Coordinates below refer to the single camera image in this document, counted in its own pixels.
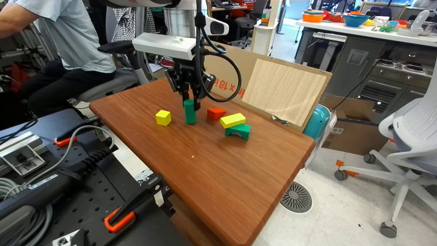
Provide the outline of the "round floor grille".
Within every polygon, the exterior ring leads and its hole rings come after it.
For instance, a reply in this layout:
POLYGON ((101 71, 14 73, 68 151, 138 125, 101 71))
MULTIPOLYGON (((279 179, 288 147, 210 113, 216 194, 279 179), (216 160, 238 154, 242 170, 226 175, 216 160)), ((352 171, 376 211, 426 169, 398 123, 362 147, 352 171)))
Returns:
POLYGON ((284 193, 280 204, 293 213, 304 214, 312 209, 313 199, 308 189, 294 181, 284 193))

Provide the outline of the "yellow cube block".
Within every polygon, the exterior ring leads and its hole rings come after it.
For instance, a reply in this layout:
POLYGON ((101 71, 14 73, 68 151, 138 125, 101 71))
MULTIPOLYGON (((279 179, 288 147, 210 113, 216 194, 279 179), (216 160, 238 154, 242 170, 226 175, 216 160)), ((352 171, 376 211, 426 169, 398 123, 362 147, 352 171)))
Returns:
POLYGON ((160 110, 156 115, 156 123, 161 126, 167 126, 171 121, 171 112, 160 110))

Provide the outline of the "blue bowl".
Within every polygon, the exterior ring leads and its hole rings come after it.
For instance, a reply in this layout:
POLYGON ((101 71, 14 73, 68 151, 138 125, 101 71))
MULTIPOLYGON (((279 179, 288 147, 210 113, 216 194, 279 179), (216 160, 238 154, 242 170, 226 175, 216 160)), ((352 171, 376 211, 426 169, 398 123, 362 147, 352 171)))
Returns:
POLYGON ((368 15, 345 15, 343 16, 344 23, 348 27, 360 27, 363 25, 370 16, 368 15))

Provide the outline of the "orange bowl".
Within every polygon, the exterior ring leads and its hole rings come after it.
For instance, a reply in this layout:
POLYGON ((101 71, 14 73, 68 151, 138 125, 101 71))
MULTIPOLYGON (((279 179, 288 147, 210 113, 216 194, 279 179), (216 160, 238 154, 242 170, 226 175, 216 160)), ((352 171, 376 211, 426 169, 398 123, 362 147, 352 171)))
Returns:
POLYGON ((304 12, 302 14, 302 20, 310 23, 321 23, 324 17, 325 14, 323 12, 304 12))

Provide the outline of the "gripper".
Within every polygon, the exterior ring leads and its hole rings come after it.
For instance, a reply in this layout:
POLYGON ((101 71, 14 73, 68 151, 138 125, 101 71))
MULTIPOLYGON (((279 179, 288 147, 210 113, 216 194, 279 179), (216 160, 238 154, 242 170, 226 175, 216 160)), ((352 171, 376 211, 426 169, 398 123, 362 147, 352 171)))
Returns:
MULTIPOLYGON (((198 111, 201 108, 201 100, 203 99, 203 89, 199 83, 199 76, 196 72, 199 67, 196 66, 195 59, 188 61, 174 58, 173 61, 173 68, 167 69, 165 72, 170 87, 174 92, 178 92, 182 96, 183 104, 190 99, 190 91, 192 91, 194 111, 198 111)), ((201 79, 207 91, 211 92, 216 77, 206 71, 203 62, 204 59, 201 58, 201 79)))

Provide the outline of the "white pillar stand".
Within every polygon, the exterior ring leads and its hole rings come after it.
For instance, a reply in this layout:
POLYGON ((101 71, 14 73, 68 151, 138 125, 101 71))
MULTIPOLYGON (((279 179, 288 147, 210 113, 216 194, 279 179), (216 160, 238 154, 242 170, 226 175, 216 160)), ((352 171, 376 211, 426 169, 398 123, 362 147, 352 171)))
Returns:
POLYGON ((282 3, 283 0, 270 0, 270 8, 265 9, 261 19, 257 21, 250 45, 252 52, 267 56, 271 55, 282 3))

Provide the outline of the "cardboard box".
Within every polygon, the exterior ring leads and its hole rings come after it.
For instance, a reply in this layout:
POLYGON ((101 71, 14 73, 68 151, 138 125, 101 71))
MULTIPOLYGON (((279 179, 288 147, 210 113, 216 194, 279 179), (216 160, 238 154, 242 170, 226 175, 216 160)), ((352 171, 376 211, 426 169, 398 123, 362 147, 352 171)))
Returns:
POLYGON ((370 120, 373 101, 326 96, 322 104, 337 117, 323 140, 323 148, 365 155, 371 150, 381 150, 389 141, 380 133, 378 123, 370 120))

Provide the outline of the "yellow rectangular block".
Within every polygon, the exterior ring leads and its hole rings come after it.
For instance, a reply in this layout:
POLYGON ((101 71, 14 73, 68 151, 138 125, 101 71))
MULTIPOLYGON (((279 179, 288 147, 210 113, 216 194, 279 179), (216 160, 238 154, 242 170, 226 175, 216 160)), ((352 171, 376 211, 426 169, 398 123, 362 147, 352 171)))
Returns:
POLYGON ((241 113, 232 114, 226 117, 220 118, 220 124, 226 129, 231 128, 239 124, 244 124, 246 118, 241 113))

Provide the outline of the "toy kitchen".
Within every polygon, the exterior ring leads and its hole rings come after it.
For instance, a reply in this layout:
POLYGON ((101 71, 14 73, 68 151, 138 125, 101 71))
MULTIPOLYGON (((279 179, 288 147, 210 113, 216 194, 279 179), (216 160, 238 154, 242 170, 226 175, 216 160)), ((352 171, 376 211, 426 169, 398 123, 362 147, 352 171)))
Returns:
POLYGON ((324 95, 372 101, 380 122, 425 95, 436 59, 437 47, 348 37, 324 95))

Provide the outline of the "green cylindrical block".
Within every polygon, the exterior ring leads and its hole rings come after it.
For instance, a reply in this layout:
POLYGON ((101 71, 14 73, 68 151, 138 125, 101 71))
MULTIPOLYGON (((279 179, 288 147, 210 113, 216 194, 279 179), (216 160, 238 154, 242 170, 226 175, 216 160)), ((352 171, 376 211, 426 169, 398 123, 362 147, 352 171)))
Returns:
POLYGON ((184 112, 185 112, 185 121, 187 124, 195 124, 196 123, 196 111, 195 111, 195 103, 193 100, 185 100, 184 101, 184 112))

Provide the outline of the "red wedge block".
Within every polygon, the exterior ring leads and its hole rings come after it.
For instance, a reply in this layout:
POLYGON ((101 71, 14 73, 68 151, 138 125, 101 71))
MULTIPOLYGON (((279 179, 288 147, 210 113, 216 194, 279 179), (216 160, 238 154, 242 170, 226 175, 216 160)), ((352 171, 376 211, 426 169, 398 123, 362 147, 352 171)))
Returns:
POLYGON ((227 111, 221 108, 208 108, 207 118, 211 120, 217 120, 222 118, 226 113, 227 111))

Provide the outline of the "green arch block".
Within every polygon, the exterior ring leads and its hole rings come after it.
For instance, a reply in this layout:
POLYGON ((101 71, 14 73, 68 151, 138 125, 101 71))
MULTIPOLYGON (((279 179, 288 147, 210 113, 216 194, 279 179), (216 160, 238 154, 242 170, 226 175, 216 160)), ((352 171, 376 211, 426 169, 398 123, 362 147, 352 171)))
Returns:
POLYGON ((225 129, 225 136, 239 136, 241 139, 248 141, 251 126, 247 124, 239 124, 225 129))

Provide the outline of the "white office chair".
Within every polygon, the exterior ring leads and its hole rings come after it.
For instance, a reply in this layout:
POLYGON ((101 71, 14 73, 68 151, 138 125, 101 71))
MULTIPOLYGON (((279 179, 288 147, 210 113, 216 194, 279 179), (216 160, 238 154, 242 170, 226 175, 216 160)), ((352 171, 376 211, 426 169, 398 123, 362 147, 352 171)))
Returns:
POLYGON ((395 183, 391 188, 395 197, 389 216, 380 226, 382 235, 395 238, 395 220, 409 191, 437 212, 437 184, 422 176, 426 172, 437 177, 437 59, 425 95, 384 118, 378 129, 383 136, 394 141, 398 152, 383 156, 371 150, 364 160, 367 163, 378 160, 387 171, 341 164, 334 176, 343 181, 349 173, 355 173, 395 183))

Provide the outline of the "grey office chair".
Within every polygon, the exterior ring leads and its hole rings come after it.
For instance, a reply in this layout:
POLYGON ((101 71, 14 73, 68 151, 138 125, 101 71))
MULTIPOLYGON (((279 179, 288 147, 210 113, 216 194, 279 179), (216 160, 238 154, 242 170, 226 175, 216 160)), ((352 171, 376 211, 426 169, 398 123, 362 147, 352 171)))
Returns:
POLYGON ((136 51, 132 43, 143 33, 144 11, 141 7, 106 7, 107 43, 99 50, 116 56, 115 78, 75 97, 76 101, 90 103, 155 79, 146 54, 136 51))

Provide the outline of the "black office chair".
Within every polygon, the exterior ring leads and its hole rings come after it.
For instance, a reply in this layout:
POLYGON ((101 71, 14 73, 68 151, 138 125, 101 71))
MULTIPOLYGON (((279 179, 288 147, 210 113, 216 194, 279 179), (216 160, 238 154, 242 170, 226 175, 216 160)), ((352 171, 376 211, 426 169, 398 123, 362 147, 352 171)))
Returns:
POLYGON ((249 13, 248 17, 239 17, 235 20, 237 27, 240 30, 245 31, 245 39, 244 44, 242 45, 242 49, 245 49, 248 44, 251 44, 249 41, 249 37, 252 37, 254 27, 259 19, 261 19, 264 9, 270 0, 255 0, 253 9, 249 13))

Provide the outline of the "person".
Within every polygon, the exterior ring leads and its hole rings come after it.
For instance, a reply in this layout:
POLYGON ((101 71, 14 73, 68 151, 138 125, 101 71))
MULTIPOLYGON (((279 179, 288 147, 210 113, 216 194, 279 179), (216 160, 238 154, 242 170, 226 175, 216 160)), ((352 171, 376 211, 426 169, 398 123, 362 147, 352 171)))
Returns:
POLYGON ((28 109, 44 117, 72 108, 71 98, 112 81, 113 56, 98 51, 99 39, 83 0, 8 0, 0 10, 0 38, 36 23, 53 41, 59 60, 51 60, 20 89, 28 109))

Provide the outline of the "light wood board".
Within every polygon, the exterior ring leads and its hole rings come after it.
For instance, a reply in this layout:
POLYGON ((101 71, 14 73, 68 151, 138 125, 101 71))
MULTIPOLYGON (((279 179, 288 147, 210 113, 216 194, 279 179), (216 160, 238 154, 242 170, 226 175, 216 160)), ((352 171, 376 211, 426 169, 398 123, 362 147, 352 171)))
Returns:
POLYGON ((303 131, 331 72, 273 59, 257 59, 242 104, 303 131))

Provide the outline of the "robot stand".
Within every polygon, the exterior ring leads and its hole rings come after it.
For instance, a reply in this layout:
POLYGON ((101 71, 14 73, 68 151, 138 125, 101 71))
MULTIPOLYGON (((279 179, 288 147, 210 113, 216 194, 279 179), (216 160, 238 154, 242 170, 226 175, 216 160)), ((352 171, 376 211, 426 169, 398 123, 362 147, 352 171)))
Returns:
MULTIPOLYGON (((17 184, 23 184, 51 167, 61 159, 64 149, 67 148, 57 147, 53 143, 54 138, 81 121, 82 118, 70 109, 39 118, 35 125, 19 134, 30 131, 41 137, 48 147, 48 152, 42 155, 44 159, 48 158, 48 164, 41 171, 24 178, 13 172, 5 177, 17 184)), ((94 132, 79 135, 78 139, 79 143, 74 142, 66 158, 67 162, 60 164, 58 168, 69 167, 72 162, 97 153, 103 147, 94 132)), ((156 205, 153 207, 153 204, 138 208, 134 225, 120 237, 106 230, 103 217, 141 188, 113 154, 87 171, 84 185, 79 187, 81 190, 76 189, 54 202, 51 222, 36 246, 52 245, 54 239, 78 229, 85 230, 89 246, 103 246, 107 242, 112 246, 191 246, 170 218, 156 205)))

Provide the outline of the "silver metal box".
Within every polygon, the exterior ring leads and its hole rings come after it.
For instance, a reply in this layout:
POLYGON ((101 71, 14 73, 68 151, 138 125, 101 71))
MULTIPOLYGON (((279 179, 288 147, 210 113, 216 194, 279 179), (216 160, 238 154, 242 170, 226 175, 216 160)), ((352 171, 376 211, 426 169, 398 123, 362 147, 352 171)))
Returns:
POLYGON ((41 137, 26 132, 0 145, 0 177, 14 172, 28 176, 48 162, 42 155, 48 151, 41 137))

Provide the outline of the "teal rounded container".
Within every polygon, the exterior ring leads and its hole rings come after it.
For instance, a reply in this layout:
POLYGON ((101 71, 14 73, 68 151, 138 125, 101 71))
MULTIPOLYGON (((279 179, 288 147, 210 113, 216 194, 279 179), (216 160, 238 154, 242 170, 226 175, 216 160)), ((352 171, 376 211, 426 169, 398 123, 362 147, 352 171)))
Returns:
POLYGON ((325 131, 325 128, 330 121, 330 117, 330 110, 321 104, 317 104, 306 127, 304 128, 303 134, 311 137, 314 141, 317 141, 325 131))

